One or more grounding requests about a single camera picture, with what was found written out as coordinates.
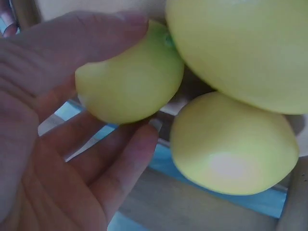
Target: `blue cloth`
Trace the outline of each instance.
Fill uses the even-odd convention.
[[[55,114],[63,120],[69,120],[71,117],[77,115],[80,111],[80,108],[73,106],[70,103],[65,103],[59,110],[55,112]],[[115,125],[105,126],[94,136],[97,139],[102,139],[115,128]],[[168,176],[174,177],[190,185],[194,185],[195,187],[198,187],[211,195],[217,196],[224,200],[228,200],[234,204],[241,205],[274,218],[279,218],[281,216],[283,205],[286,199],[286,193],[268,189],[262,193],[250,196],[231,196],[207,190],[186,179],[175,167],[171,158],[170,150],[160,144],[157,145],[154,157],[149,166]]]

